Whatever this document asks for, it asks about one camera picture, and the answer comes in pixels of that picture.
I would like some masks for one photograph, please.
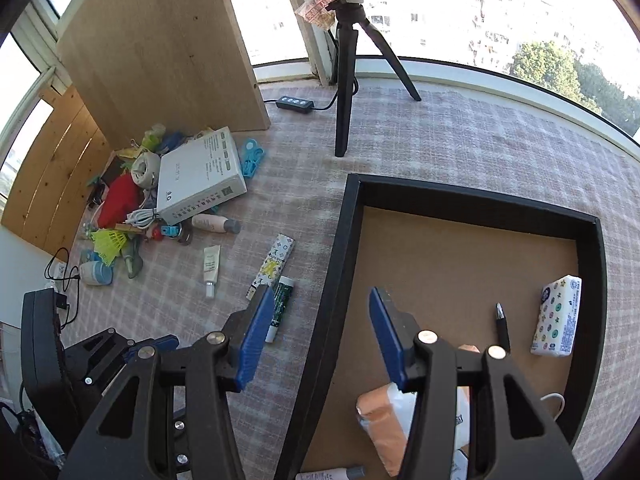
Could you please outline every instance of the brown tray bottom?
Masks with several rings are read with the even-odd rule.
[[[302,471],[364,465],[388,478],[356,420],[359,395],[389,382],[369,320],[371,287],[391,294],[423,329],[454,346],[497,344],[495,303],[504,308],[511,352],[541,396],[564,392],[571,357],[529,353],[542,286],[578,275],[573,240],[478,227],[366,207],[340,354]]]

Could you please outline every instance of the tripod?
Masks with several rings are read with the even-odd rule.
[[[335,123],[335,156],[344,156],[349,142],[349,125],[351,123],[351,101],[353,99],[353,81],[356,70],[356,46],[358,31],[353,25],[359,24],[382,56],[394,69],[411,97],[420,101],[420,94],[409,79],[398,56],[391,50],[382,33],[367,19],[361,4],[351,4],[344,0],[334,0],[327,5],[327,10],[334,10],[337,23],[338,42],[338,104]]]

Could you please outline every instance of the green tube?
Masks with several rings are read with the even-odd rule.
[[[273,343],[276,338],[276,332],[278,331],[278,327],[282,321],[284,309],[287,307],[287,303],[289,302],[289,298],[293,293],[293,287],[295,285],[296,282],[291,278],[287,278],[286,276],[280,277],[278,286],[273,293],[275,298],[275,310],[273,311],[273,319],[271,320],[267,337],[264,339],[266,343]]]

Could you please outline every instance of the black box frame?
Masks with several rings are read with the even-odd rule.
[[[274,478],[290,480],[300,471],[324,407],[349,305],[364,206],[575,240],[578,273],[583,280],[580,315],[564,390],[566,407],[557,421],[573,447],[598,379],[607,319],[607,266],[600,220],[517,196],[350,173],[316,324]]]

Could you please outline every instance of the red cloth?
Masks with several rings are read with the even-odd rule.
[[[130,173],[125,173],[114,180],[109,186],[107,198],[102,204],[98,227],[108,229],[122,224],[127,214],[140,206],[140,188],[136,186]]]

